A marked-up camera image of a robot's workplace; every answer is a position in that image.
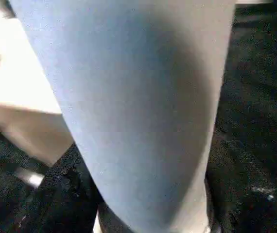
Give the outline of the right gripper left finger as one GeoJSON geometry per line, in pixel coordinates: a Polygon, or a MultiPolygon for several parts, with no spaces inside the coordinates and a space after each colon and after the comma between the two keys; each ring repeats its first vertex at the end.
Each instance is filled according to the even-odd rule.
{"type": "Polygon", "coordinates": [[[72,144],[20,208],[14,233],[91,233],[101,195],[72,144]]]}

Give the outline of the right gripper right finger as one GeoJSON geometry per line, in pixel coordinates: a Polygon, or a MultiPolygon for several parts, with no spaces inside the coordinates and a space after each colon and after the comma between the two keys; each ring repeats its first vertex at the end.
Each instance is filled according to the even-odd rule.
{"type": "Polygon", "coordinates": [[[215,130],[206,179],[217,233],[277,233],[277,180],[237,140],[215,130]]]}

